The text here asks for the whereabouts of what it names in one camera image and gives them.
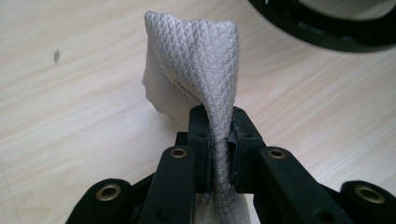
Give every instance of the wooden table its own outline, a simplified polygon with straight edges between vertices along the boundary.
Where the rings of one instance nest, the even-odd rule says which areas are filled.
[[[240,0],[1,1],[0,223],[64,223],[91,185],[151,174],[185,131],[145,98],[147,10],[236,23],[235,105],[267,145],[333,189],[396,194],[396,49],[313,47]]]

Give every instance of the grasped cloth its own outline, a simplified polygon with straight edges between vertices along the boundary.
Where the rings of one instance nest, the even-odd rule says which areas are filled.
[[[246,199],[229,182],[227,137],[238,71],[238,30],[229,21],[180,21],[147,12],[148,54],[143,83],[160,112],[187,126],[203,104],[215,140],[213,195],[197,198],[197,223],[249,223]]]

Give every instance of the table surface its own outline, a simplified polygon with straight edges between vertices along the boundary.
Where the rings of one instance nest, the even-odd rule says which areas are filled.
[[[329,8],[356,17],[386,8],[338,2]],[[320,49],[240,0],[1,1],[1,223],[65,223],[91,185],[153,173],[185,131],[141,84],[148,10],[236,23],[235,105],[266,144],[287,148],[332,189],[360,179],[396,194],[396,49]]]

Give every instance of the crumpled cloth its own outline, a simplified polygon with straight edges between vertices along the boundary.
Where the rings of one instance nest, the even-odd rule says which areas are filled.
[[[198,195],[196,223],[249,223],[245,196],[229,180],[227,137],[236,95],[239,40],[230,21],[181,21],[147,12],[143,84],[155,108],[188,126],[189,111],[205,106],[215,141],[213,193]]]

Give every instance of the screw hole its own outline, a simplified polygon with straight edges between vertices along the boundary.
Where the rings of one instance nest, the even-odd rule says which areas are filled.
[[[322,222],[326,222],[326,223],[334,222],[334,216],[332,215],[332,213],[330,213],[322,208],[316,209],[314,211],[314,215]]]
[[[118,184],[107,184],[96,192],[96,199],[102,202],[111,201],[117,198],[120,193],[121,187]]]
[[[173,158],[183,158],[187,156],[187,151],[181,148],[173,149],[171,151],[171,157]]]
[[[286,157],[286,154],[283,151],[277,149],[270,150],[268,154],[275,159],[283,159]]]
[[[384,203],[385,198],[375,189],[369,188],[367,186],[358,185],[355,188],[355,192],[364,200],[370,203]]]

